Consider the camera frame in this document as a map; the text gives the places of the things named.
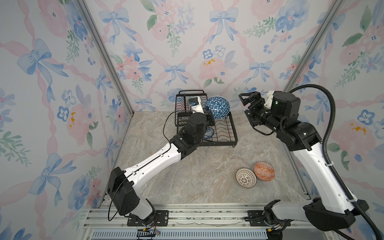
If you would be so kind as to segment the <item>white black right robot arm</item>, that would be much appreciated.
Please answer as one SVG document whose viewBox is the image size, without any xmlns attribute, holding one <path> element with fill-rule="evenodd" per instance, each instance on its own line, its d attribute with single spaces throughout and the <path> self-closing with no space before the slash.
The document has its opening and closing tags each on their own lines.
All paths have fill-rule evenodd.
<svg viewBox="0 0 384 240">
<path fill-rule="evenodd" d="M 264 221 L 270 226 L 283 221 L 309 222 L 327 232 L 347 229 L 359 215 L 356 207 L 331 172 L 322 152 L 322 138 L 310 123 L 298 120 L 301 100 L 295 95 L 271 91 L 265 100 L 261 93 L 240 94 L 248 109 L 246 116 L 252 127 L 266 126 L 300 161 L 318 190 L 311 201 L 287 203 L 274 200 L 264 207 Z"/>
</svg>

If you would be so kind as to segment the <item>aluminium corner post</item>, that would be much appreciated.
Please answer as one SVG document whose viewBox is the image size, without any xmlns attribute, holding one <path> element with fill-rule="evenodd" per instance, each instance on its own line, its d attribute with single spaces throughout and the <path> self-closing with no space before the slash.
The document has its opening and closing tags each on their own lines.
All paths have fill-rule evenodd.
<svg viewBox="0 0 384 240">
<path fill-rule="evenodd" d="M 317 51 L 320 43 L 326 37 L 328 30 L 330 29 L 332 23 L 338 16 L 345 2 L 346 1 L 344 0 L 331 1 L 329 9 L 323 17 L 323 21 L 320 23 L 318 29 L 316 30 L 313 36 L 312 41 L 309 43 L 306 51 L 304 52 L 301 60 L 299 61 L 297 69 L 294 70 L 294 72 L 292 73 L 290 80 L 284 88 L 284 92 L 287 92 L 294 88 L 294 85 L 299 80 L 300 76 L 309 64 L 312 56 Z"/>
<path fill-rule="evenodd" d="M 113 67 L 111 58 L 109 57 L 106 46 L 103 43 L 102 36 L 100 35 L 100 32 L 95 24 L 95 21 L 89 11 L 86 1 L 74 0 L 74 3 L 76 7 L 79 9 L 80 15 L 84 19 L 85 25 L 89 29 L 91 37 L 94 39 L 95 46 L 99 54 L 101 55 L 102 61 L 105 64 L 108 70 L 108 73 L 112 78 L 113 83 L 117 87 L 117 91 L 123 100 L 124 106 L 127 108 L 130 116 L 132 117 L 134 115 L 134 111 L 129 103 L 127 94 L 124 91 L 124 87 L 118 78 L 117 72 Z"/>
</svg>

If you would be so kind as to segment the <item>red patterned ceramic bowl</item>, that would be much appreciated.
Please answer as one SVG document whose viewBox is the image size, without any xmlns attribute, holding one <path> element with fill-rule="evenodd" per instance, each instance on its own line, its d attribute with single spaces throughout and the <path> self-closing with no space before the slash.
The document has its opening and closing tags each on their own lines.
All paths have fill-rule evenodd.
<svg viewBox="0 0 384 240">
<path fill-rule="evenodd" d="M 254 166 L 254 173 L 257 178 L 264 182 L 270 182 L 276 176 L 274 168 L 266 162 L 257 162 Z"/>
</svg>

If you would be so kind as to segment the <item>left aluminium corner post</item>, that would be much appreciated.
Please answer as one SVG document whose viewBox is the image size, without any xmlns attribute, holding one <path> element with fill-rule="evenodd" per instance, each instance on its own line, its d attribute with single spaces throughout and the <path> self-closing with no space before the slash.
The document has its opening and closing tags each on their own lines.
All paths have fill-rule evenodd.
<svg viewBox="0 0 384 240">
<path fill-rule="evenodd" d="M 95 24 L 95 21 L 89 11 L 86 1 L 74 0 L 74 3 L 76 7 L 79 9 L 80 15 L 84 19 L 85 25 L 89 29 L 91 37 L 94 39 L 95 46 L 99 54 L 101 55 L 102 61 L 105 64 L 108 70 L 108 73 L 112 78 L 113 83 L 117 87 L 117 91 L 123 100 L 124 106 L 127 108 L 130 116 L 132 117 L 134 115 L 134 111 L 129 103 L 127 94 L 124 91 L 124 87 L 118 78 L 117 72 L 113 67 L 111 58 L 109 57 L 106 46 L 103 43 L 102 36 L 100 35 L 100 32 Z"/>
</svg>

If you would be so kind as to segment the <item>right aluminium corner post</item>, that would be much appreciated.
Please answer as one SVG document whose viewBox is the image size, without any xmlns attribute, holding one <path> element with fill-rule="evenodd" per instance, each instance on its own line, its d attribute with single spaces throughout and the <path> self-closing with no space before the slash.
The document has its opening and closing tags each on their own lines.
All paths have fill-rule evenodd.
<svg viewBox="0 0 384 240">
<path fill-rule="evenodd" d="M 290 80 L 284 88 L 284 92 L 287 92 L 294 88 L 294 85 L 299 80 L 300 76 L 309 64 L 312 56 L 317 51 L 320 43 L 326 37 L 328 30 L 330 29 L 332 23 L 338 16 L 345 2 L 346 1 L 344 0 L 331 1 L 329 9 L 323 17 L 323 21 L 320 23 L 318 29 L 316 30 L 313 36 L 312 41 L 309 43 L 306 51 L 304 52 L 301 60 L 299 61 L 297 69 L 294 70 L 294 72 L 292 73 Z"/>
</svg>

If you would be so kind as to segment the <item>white brown lattice bowl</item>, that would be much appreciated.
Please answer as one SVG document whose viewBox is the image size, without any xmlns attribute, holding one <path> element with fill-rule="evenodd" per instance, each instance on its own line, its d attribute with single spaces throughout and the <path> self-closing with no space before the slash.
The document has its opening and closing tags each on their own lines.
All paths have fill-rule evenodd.
<svg viewBox="0 0 384 240">
<path fill-rule="evenodd" d="M 236 172 L 237 183 L 246 189 L 253 188 L 257 183 L 257 177 L 250 169 L 242 168 Z"/>
</svg>

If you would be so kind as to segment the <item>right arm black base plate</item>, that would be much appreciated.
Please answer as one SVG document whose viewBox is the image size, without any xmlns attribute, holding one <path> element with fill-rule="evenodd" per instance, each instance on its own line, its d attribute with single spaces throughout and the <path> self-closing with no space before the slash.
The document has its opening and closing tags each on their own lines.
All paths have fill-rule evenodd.
<svg viewBox="0 0 384 240">
<path fill-rule="evenodd" d="M 269 226 L 266 222 L 264 210 L 250 210 L 247 211 L 247 216 L 244 218 L 245 222 L 249 222 L 251 227 L 266 227 Z"/>
</svg>

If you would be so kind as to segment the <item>blue geometric patterned bowl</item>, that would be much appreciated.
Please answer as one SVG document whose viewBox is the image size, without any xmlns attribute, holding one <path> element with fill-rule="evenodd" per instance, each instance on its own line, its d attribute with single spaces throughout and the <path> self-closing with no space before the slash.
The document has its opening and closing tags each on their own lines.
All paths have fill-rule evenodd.
<svg viewBox="0 0 384 240">
<path fill-rule="evenodd" d="M 224 97 L 214 96 L 206 101 L 205 108 L 211 111 L 215 120 L 220 120 L 229 115 L 230 103 Z"/>
</svg>

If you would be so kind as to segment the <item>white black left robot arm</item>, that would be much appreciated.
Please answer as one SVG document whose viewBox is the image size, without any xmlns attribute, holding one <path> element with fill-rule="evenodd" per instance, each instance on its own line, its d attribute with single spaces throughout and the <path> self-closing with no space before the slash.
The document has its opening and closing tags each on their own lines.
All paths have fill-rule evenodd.
<svg viewBox="0 0 384 240">
<path fill-rule="evenodd" d="M 148 199 L 139 196 L 138 191 L 162 170 L 198 148 L 211 122 L 209 117 L 208 113 L 192 113 L 186 125 L 159 151 L 132 167 L 124 170 L 117 167 L 111 171 L 107 194 L 117 214 L 136 217 L 144 226 L 154 223 L 156 210 Z"/>
</svg>

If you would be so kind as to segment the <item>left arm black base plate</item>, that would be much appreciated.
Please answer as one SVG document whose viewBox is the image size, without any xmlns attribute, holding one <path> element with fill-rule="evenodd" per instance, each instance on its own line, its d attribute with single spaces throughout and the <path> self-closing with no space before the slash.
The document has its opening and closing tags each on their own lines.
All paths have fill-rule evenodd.
<svg viewBox="0 0 384 240">
<path fill-rule="evenodd" d="M 129 214 L 128 227 L 166 227 L 169 222 L 168 210 L 156 210 L 147 219 L 142 220 L 138 216 Z"/>
</svg>

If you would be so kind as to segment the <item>aluminium front rail frame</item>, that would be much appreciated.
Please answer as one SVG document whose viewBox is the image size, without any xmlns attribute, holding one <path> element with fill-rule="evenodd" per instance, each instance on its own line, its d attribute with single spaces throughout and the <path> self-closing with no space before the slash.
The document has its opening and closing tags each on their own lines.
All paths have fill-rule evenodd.
<svg viewBox="0 0 384 240">
<path fill-rule="evenodd" d="M 170 227 L 248 227 L 244 218 L 248 210 L 263 210 L 272 200 L 308 200 L 312 194 L 306 188 L 274 188 L 272 185 L 246 189 L 229 187 L 200 189 L 175 188 L 165 193 L 162 188 L 147 188 L 147 197 L 157 210 L 169 211 Z"/>
</svg>

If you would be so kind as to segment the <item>blue floral ceramic bowl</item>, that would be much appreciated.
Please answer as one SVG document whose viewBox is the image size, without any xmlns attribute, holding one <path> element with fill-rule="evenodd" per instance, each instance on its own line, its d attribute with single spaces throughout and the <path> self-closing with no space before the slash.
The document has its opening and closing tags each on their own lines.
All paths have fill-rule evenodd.
<svg viewBox="0 0 384 240">
<path fill-rule="evenodd" d="M 207 127 L 204 140 L 211 139 L 214 136 L 214 134 L 215 134 L 214 129 L 212 127 Z"/>
</svg>

